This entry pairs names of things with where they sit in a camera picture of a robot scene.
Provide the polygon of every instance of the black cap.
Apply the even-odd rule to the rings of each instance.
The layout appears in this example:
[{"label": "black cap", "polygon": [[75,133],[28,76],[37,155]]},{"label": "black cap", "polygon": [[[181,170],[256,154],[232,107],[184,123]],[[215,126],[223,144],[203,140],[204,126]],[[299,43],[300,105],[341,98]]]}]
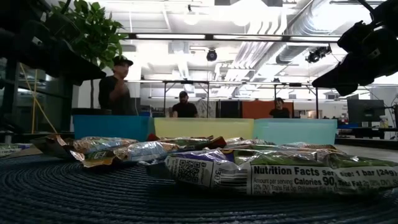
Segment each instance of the black cap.
[{"label": "black cap", "polygon": [[180,92],[180,98],[188,96],[188,93],[186,91],[181,91]]},{"label": "black cap", "polygon": [[123,63],[128,64],[129,66],[133,65],[133,62],[127,59],[125,56],[116,56],[113,59],[113,65],[123,65]]}]

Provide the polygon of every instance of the person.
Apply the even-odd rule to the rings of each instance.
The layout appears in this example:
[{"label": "person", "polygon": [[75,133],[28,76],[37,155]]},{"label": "person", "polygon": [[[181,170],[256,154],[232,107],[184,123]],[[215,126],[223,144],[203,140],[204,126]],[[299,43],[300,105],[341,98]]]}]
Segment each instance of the person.
[{"label": "person", "polygon": [[124,78],[133,62],[125,56],[117,56],[113,63],[113,76],[105,77],[99,82],[99,105],[101,109],[111,110],[115,115],[134,114],[130,91],[124,84]]},{"label": "person", "polygon": [[180,92],[180,102],[173,106],[173,118],[197,118],[198,110],[193,103],[188,102],[188,94]]},{"label": "person", "polygon": [[275,109],[272,109],[269,115],[273,118],[290,118],[290,111],[283,107],[284,101],[282,98],[275,99]]}]

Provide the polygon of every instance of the floor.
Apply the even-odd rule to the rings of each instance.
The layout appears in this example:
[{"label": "floor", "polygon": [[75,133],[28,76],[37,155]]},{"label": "floor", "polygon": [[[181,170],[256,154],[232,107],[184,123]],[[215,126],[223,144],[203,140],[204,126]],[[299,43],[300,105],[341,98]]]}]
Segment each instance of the floor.
[{"label": "floor", "polygon": [[347,154],[398,162],[398,150],[375,149],[375,148],[342,146],[342,145],[335,145],[335,146],[337,149],[340,149]]}]

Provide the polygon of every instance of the orange wall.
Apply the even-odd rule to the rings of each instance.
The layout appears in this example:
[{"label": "orange wall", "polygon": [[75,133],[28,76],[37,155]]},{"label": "orange wall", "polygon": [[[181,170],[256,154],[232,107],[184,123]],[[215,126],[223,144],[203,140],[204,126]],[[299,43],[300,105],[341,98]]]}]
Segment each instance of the orange wall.
[{"label": "orange wall", "polygon": [[[243,118],[260,119],[272,118],[269,115],[272,109],[275,108],[273,101],[244,101],[243,105]],[[292,116],[293,103],[284,103],[284,108],[289,109],[290,116]]]}]

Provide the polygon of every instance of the yellow cable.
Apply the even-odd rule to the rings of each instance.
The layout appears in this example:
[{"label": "yellow cable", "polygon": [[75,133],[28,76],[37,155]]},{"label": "yellow cable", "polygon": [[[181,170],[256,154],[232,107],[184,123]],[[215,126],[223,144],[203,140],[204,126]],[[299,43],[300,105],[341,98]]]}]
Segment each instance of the yellow cable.
[{"label": "yellow cable", "polygon": [[[25,76],[26,84],[27,84],[27,86],[28,86],[30,92],[32,93],[32,88],[30,87],[30,84],[29,84],[29,82],[27,81],[27,76],[26,76],[26,73],[25,73],[25,69],[24,69],[24,67],[22,66],[21,63],[20,63],[19,65],[21,66],[22,72],[23,72],[23,74],[24,74],[24,76]],[[33,96],[33,99],[35,100],[35,102],[37,103],[37,106],[39,107],[39,109],[40,109],[41,112],[43,113],[44,118],[47,120],[47,122],[49,123],[49,125],[50,125],[51,128],[53,129],[54,133],[57,134],[57,130],[55,130],[55,128],[54,128],[54,126],[52,125],[52,123],[50,122],[49,118],[47,117],[47,115],[45,115],[44,110],[42,109],[42,106],[40,105],[40,103],[39,103],[39,101],[37,100],[36,96],[35,96],[35,95],[32,95],[32,96]]]},{"label": "yellow cable", "polygon": [[[35,87],[33,90],[34,96],[36,97],[36,80],[37,80],[37,69],[35,70]],[[35,133],[35,112],[36,112],[36,101],[33,98],[33,112],[32,112],[32,134]]]}]

